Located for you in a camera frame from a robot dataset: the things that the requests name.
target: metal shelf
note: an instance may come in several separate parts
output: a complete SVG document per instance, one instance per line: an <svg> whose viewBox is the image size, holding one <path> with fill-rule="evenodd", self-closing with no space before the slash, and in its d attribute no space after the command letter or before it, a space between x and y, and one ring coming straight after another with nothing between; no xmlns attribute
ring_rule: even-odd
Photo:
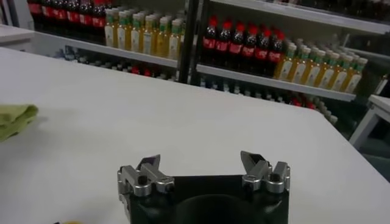
<svg viewBox="0 0 390 224"><path fill-rule="evenodd" d="M93 44L93 43L89 43L86 41L74 40L74 39L70 39L70 38L65 38L65 37L60 37L60 36L56 36L56 35L40 33L40 32L36 32L35 36L37 38L39 38L41 41L43 40L44 43L47 43L48 45L50 45L50 43L55 42L56 45L58 45L58 46L77 47L77 48L85 49L88 51L94 51L94 52L99 52L99 53L103 53L103 54L115 55L118 57L129 58L129 59L134 59L134 60L138 60L138 61L145 61L148 63L157 64L157 65L162 65L162 66L167 66L167 67L172 67L172 68L177 67L177 60L172 60L172 59L168 59L168 58L161 58L161 57L156 57L153 55L142 54L142 53L137 53L137 52L132 52L132 51L124 51L124 50L113 48L113 47L107 47L104 45Z"/></svg>
<svg viewBox="0 0 390 224"><path fill-rule="evenodd" d="M305 86L291 82L284 82L276 79L269 79L265 77L259 77L249 74L244 74L235 71L229 71L226 69L214 68L211 66L197 65L196 70L200 73L220 76L228 79L240 80L249 83L255 83L264 86L270 86L274 88L291 90L299 93L306 93L315 96L326 97L330 99L336 99L341 101L350 102L356 98L356 95L349 93L340 93L328 89L322 89L312 86Z"/></svg>
<svg viewBox="0 0 390 224"><path fill-rule="evenodd" d="M298 19L314 21L317 23L329 24L332 26L345 27L349 29L361 30L370 33L384 34L390 31L390 25L373 23L360 19L353 19L331 13L318 12L308 10L303 7L292 7L288 5L274 4L270 2L254 1L254 0L210 0L211 2L219 2L228 5L235 5L248 9L289 16Z"/></svg>

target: juice bottle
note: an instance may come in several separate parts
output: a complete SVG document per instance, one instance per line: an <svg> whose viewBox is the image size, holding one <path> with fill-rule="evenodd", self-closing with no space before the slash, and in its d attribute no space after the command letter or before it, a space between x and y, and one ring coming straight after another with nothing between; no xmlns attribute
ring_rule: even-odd
<svg viewBox="0 0 390 224"><path fill-rule="evenodd" d="M169 52L168 58L177 60L180 54L180 27L181 20L175 19L172 21L172 34L169 37Z"/></svg>
<svg viewBox="0 0 390 224"><path fill-rule="evenodd" d="M144 54L152 54L154 48L154 40L153 40L153 17L147 16L145 18L145 31L143 38L143 53Z"/></svg>
<svg viewBox="0 0 390 224"><path fill-rule="evenodd" d="M304 47L300 57L292 64L290 72L287 76L287 80L294 83L300 83L300 79L306 70L307 58L310 54L311 49Z"/></svg>
<svg viewBox="0 0 390 224"><path fill-rule="evenodd" d="M344 80L347 78L347 72L350 69L351 61L353 60L352 56L343 55L342 59L342 68L339 72L333 74L333 77L330 79L329 84L327 86L328 89L334 91L340 91L341 85L344 83Z"/></svg>
<svg viewBox="0 0 390 224"><path fill-rule="evenodd" d="M300 80L300 83L303 85L314 86L314 81L317 79L323 65L322 63L324 62L325 51L320 51L318 48L315 49L315 47L314 50L316 51L314 62L308 64L306 71Z"/></svg>
<svg viewBox="0 0 390 224"><path fill-rule="evenodd" d="M353 93L356 87L359 84L359 81L361 79L361 73L367 64L368 60L365 58L359 58L358 63L355 67L355 70L353 71L352 75L349 77L349 79L345 80L345 82L342 84L341 91L345 91L346 93Z"/></svg>
<svg viewBox="0 0 390 224"><path fill-rule="evenodd" d="M133 14L133 30L131 33L132 37L132 51L139 52L140 51L140 31L141 31L141 23L140 23L140 15Z"/></svg>
<svg viewBox="0 0 390 224"><path fill-rule="evenodd" d="M315 87L324 89L328 86L330 79L333 77L333 74L338 70L336 63L339 57L339 54L334 52L331 53L329 62L327 65L322 67L321 72L317 75L317 78L314 81Z"/></svg>
<svg viewBox="0 0 390 224"><path fill-rule="evenodd" d="M291 66L293 65L292 62L296 50L297 50L297 46L295 44L290 43L288 45L286 56L282 61L280 61L280 63L278 64L275 70L275 74L274 74L275 79L280 79L283 81L287 79L287 75L290 72Z"/></svg>
<svg viewBox="0 0 390 224"><path fill-rule="evenodd" d="M129 18L127 12L119 13L119 27L118 27L118 48L122 50L131 50L130 48L131 33L129 30Z"/></svg>
<svg viewBox="0 0 390 224"><path fill-rule="evenodd" d="M159 57L167 57L168 53L168 19L162 17L160 19L160 31L157 35L156 55Z"/></svg>

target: store shelf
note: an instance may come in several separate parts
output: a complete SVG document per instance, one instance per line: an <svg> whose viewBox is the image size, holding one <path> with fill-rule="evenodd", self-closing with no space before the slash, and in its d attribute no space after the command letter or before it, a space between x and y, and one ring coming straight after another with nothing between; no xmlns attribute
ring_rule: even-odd
<svg viewBox="0 0 390 224"><path fill-rule="evenodd" d="M314 21L317 23L329 24L332 26L345 27L349 29L362 30L370 33L384 34L390 31L390 25L373 23L360 19L347 18L339 15L332 15L331 13L318 12L315 10L308 10L303 7L292 7L288 5L274 4L270 2L254 1L254 0L210 0L212 2L219 2L228 5L235 5L248 9L255 9L259 11L289 16L298 19Z"/></svg>
<svg viewBox="0 0 390 224"><path fill-rule="evenodd" d="M36 38L40 39L41 43L45 43L45 44L47 43L48 45L53 45L51 43L55 43L55 45L57 46L77 47L88 51L94 51L98 53L109 54L118 57L134 59L138 61L145 61L156 65L162 65L162 66L167 66L172 68L177 67L177 60L172 60L168 58L161 58L152 55L132 52L132 51L124 51L113 47L107 47L99 44L89 43L86 41L74 40L70 38L59 37L56 35L40 33L40 32L37 32L35 36Z"/></svg>
<svg viewBox="0 0 390 224"><path fill-rule="evenodd" d="M299 93L306 93L306 94L311 94L315 96L321 96L321 97L326 97L326 98L336 99L336 100L341 100L346 102L350 102L356 97L356 95L354 94L340 93L328 89L305 86L305 85L300 85L291 82L284 82L281 80L269 79L265 77L254 76L254 75L244 74L235 71L229 71L226 69L214 68L211 66L197 65L196 70L197 72L204 73L204 74L210 74L210 75L215 75L223 78L255 83L255 84L270 86L274 88L286 89L286 90L291 90Z"/></svg>

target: yellow drink bottle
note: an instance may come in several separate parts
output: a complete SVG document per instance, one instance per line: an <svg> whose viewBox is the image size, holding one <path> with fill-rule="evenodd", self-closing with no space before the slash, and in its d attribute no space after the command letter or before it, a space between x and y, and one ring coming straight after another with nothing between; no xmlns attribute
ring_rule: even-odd
<svg viewBox="0 0 390 224"><path fill-rule="evenodd" d="M309 64L306 68L305 73L300 80L303 85L314 86L314 81L317 79L318 74L321 71L321 67L324 62L325 51L318 50L314 58L314 62Z"/></svg>
<svg viewBox="0 0 390 224"><path fill-rule="evenodd" d="M297 61L295 61L288 74L288 80L290 82L300 83L300 79L302 78L303 73L306 70L307 59L310 54L310 51L311 49L308 47L304 47L304 49L302 50L300 58Z"/></svg>
<svg viewBox="0 0 390 224"><path fill-rule="evenodd" d="M331 51L328 53L331 53L329 62L322 67L321 72L317 75L317 78L314 81L315 87L325 89L328 86L330 79L333 77L333 74L337 71L336 64L340 55Z"/></svg>
<svg viewBox="0 0 390 224"><path fill-rule="evenodd" d="M286 56L282 61L280 61L280 63L278 64L275 70L275 74L274 74L275 79L280 79L283 81L287 80L288 73L290 72L291 66L293 65L292 62L293 62L296 49L297 46L295 44L290 43L288 45Z"/></svg>

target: cola bottle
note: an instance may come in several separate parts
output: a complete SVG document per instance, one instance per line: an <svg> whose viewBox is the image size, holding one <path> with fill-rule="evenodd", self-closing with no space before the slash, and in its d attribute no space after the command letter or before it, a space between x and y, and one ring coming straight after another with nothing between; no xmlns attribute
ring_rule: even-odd
<svg viewBox="0 0 390 224"><path fill-rule="evenodd" d="M214 63L214 48L216 42L217 18L212 16L208 21L208 27L203 37L203 49L200 60L205 64Z"/></svg>
<svg viewBox="0 0 390 224"><path fill-rule="evenodd" d="M228 52L229 67L231 69L239 69L239 59L241 55L241 50L244 45L244 30L244 24L241 22L237 22L236 30L232 36Z"/></svg>
<svg viewBox="0 0 390 224"><path fill-rule="evenodd" d="M265 29L264 32L259 35L256 48L255 48L255 56L253 58L253 64L251 66L252 73L256 73L258 75L265 74L270 36L271 36L271 31L268 29Z"/></svg>
<svg viewBox="0 0 390 224"><path fill-rule="evenodd" d="M275 68L280 61L280 57L283 51L284 39L285 35L282 32L279 32L277 40L269 48L265 72L267 77L272 77L274 75Z"/></svg>
<svg viewBox="0 0 390 224"><path fill-rule="evenodd" d="M245 39L245 45L241 52L241 70L251 72L251 65L253 64L255 47L257 39L257 27L250 26L248 36Z"/></svg>
<svg viewBox="0 0 390 224"><path fill-rule="evenodd" d="M92 10L93 38L98 43L104 43L104 26L105 26L105 2L104 0L94 0Z"/></svg>

